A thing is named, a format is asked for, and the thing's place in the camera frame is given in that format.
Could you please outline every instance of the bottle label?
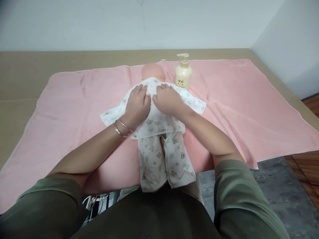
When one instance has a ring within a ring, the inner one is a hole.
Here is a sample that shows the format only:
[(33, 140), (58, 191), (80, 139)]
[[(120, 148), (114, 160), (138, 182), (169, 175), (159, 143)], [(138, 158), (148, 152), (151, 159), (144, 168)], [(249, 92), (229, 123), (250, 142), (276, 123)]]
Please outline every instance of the bottle label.
[(186, 86), (184, 85), (184, 80), (182, 79), (177, 79), (176, 81), (176, 84), (179, 86), (179, 87), (182, 87), (182, 88), (185, 88)]

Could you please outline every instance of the tan tabletop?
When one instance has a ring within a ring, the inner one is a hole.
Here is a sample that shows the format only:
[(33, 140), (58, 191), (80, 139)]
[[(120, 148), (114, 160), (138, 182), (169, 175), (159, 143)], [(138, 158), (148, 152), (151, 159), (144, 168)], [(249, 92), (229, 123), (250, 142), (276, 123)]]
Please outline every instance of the tan tabletop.
[(250, 49), (124, 50), (0, 52), (0, 168), (19, 142), (37, 99), (49, 77), (57, 72), (141, 65), (190, 59), (250, 59), (301, 116), (319, 131), (319, 119), (279, 80)]

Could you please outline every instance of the pump dispenser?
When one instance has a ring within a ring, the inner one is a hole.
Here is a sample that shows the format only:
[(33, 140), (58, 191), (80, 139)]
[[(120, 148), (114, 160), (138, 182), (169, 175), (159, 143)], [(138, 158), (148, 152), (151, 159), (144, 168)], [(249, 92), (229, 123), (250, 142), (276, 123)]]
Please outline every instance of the pump dispenser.
[(190, 78), (192, 77), (192, 68), (188, 65), (189, 54), (182, 53), (177, 56), (179, 57), (180, 64), (175, 70), (175, 84), (188, 90)]

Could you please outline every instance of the gray rug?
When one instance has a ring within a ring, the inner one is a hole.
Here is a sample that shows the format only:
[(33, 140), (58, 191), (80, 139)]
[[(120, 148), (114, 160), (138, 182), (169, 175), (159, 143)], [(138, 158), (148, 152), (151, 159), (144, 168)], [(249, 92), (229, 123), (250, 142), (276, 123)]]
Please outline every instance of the gray rug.
[[(284, 157), (260, 162), (258, 166), (259, 170), (251, 170), (252, 174), (290, 238), (319, 238), (319, 212)], [(199, 175), (204, 205), (214, 220), (215, 172)]]

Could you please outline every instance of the doll head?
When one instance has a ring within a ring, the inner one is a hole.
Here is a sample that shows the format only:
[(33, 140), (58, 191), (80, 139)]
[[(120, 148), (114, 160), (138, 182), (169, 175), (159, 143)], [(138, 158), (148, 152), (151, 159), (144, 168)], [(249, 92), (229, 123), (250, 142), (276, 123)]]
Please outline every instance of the doll head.
[(147, 63), (142, 68), (142, 80), (155, 77), (160, 81), (165, 81), (165, 72), (163, 68), (156, 63)]

